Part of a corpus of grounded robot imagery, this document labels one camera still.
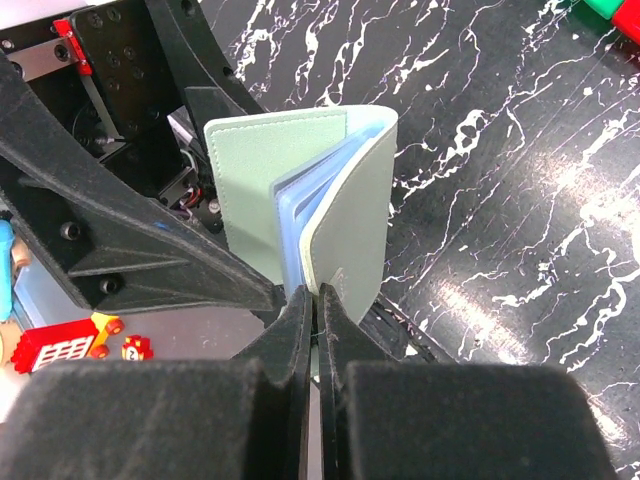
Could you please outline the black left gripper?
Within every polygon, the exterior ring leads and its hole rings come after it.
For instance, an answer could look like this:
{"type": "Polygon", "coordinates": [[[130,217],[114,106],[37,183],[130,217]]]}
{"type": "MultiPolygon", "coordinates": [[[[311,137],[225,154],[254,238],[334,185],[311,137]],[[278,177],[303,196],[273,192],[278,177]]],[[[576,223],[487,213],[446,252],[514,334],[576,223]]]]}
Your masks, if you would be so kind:
{"type": "Polygon", "coordinates": [[[277,307],[193,221],[219,229],[220,205],[179,94],[198,135],[263,112],[198,2],[4,1],[1,51],[1,198],[75,304],[277,307]]]}

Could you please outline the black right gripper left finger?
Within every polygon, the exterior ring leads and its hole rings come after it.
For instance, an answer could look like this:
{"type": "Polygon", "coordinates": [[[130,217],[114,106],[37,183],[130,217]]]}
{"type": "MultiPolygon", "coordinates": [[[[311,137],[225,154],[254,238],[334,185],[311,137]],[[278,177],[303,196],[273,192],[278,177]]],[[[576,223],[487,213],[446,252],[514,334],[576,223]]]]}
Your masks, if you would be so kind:
{"type": "Polygon", "coordinates": [[[233,358],[59,361],[19,395],[5,479],[302,479],[311,293],[233,358]]]}

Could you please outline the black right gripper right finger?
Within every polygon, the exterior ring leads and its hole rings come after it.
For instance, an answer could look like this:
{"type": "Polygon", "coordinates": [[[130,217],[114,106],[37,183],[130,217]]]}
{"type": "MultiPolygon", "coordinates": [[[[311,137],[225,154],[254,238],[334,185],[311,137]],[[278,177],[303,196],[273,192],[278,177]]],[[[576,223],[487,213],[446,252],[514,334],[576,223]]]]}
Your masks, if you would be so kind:
{"type": "Polygon", "coordinates": [[[553,368],[403,363],[317,303],[327,479],[612,479],[579,384],[553,368]]]}

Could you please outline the mint green card holder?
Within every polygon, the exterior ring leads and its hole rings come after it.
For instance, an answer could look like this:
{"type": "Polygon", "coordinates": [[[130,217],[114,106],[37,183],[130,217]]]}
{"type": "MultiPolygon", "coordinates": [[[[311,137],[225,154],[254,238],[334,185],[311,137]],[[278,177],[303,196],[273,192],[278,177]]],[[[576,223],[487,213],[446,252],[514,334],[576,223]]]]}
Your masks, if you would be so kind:
{"type": "Polygon", "coordinates": [[[398,120],[368,104],[207,122],[230,250],[287,294],[332,286],[359,323],[382,282],[398,120]]]}

